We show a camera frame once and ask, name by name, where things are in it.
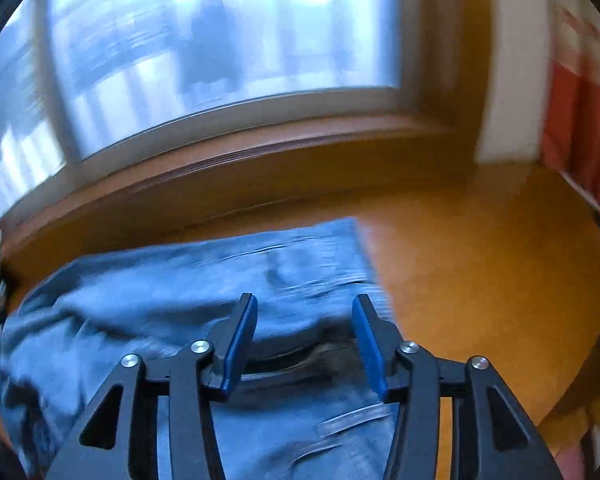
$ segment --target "metal bolt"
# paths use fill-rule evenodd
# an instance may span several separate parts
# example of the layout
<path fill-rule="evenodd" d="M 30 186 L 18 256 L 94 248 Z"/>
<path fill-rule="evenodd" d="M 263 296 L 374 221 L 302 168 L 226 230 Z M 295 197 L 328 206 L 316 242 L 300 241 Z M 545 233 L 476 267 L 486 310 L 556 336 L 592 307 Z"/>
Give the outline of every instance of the metal bolt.
<path fill-rule="evenodd" d="M 420 345 L 415 341 L 403 341 L 400 343 L 400 350 L 405 354 L 415 354 L 420 350 Z"/>
<path fill-rule="evenodd" d="M 471 366 L 478 370 L 484 370 L 485 368 L 489 368 L 489 361 L 486 357 L 477 355 L 471 358 Z"/>
<path fill-rule="evenodd" d="M 138 363 L 140 362 L 140 358 L 136 355 L 136 354 L 128 354 L 125 355 L 122 358 L 122 361 L 120 361 L 120 363 L 123 365 L 123 367 L 125 368 L 133 368 L 134 366 L 136 366 Z"/>
<path fill-rule="evenodd" d="M 211 348 L 211 345 L 204 339 L 201 339 L 200 341 L 194 341 L 191 344 L 191 351 L 194 354 L 203 354 L 209 350 L 209 348 Z"/>

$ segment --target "window pane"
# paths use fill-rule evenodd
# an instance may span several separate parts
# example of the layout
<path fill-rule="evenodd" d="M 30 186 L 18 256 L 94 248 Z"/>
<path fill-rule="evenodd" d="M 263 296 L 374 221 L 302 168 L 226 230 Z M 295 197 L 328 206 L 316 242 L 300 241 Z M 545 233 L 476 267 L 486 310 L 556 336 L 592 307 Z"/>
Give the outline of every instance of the window pane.
<path fill-rule="evenodd" d="M 63 165 L 33 58 L 32 0 L 24 0 L 0 32 L 0 216 Z"/>
<path fill-rule="evenodd" d="M 387 33 L 397 28 L 395 6 L 52 0 L 54 56 L 82 154 L 220 105 L 317 89 L 397 87 L 397 49 L 389 44 L 397 31 Z"/>

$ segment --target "red curtain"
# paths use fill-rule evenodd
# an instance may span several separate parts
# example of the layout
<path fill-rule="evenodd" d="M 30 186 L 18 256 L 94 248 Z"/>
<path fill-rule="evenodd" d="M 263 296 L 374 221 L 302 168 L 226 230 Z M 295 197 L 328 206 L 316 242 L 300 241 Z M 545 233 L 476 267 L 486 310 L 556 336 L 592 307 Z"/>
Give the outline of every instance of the red curtain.
<path fill-rule="evenodd" d="M 600 14 L 589 0 L 553 0 L 554 68 L 541 161 L 600 206 Z"/>

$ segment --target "blue jeans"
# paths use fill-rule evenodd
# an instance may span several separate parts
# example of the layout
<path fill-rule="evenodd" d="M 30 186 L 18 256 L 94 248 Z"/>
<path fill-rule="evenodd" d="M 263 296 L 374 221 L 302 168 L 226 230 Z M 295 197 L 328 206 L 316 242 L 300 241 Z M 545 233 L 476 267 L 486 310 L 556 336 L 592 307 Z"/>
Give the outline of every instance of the blue jeans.
<path fill-rule="evenodd" d="M 0 336 L 0 415 L 25 470 L 48 468 L 122 356 L 166 357 L 205 338 L 242 292 L 258 298 L 252 362 L 307 356 L 244 374 L 228 403 L 213 403 L 227 478 L 381 478 L 395 410 L 366 382 L 351 302 L 369 294 L 381 317 L 392 314 L 353 219 L 84 256 L 38 285 Z M 162 402 L 161 478 L 166 410 Z"/>

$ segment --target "window frame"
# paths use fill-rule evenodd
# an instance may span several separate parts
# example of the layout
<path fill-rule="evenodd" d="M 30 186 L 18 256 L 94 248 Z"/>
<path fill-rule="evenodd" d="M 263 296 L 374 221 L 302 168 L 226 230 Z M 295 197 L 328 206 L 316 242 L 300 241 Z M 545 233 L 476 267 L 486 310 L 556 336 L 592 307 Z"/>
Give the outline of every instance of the window frame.
<path fill-rule="evenodd" d="M 0 31 L 22 0 L 0 1 Z M 400 88 L 343 88 L 279 94 L 210 108 L 142 130 L 84 160 L 76 143 L 76 127 L 62 98 L 52 53 L 50 0 L 34 0 L 33 43 L 39 92 L 64 156 L 65 165 L 21 197 L 0 218 L 9 232 L 45 207 L 119 170 L 170 150 L 221 134 L 270 124 L 329 116 L 413 112 L 420 87 L 420 0 L 395 0 L 398 10 Z M 416 41 L 404 31 L 416 30 Z"/>

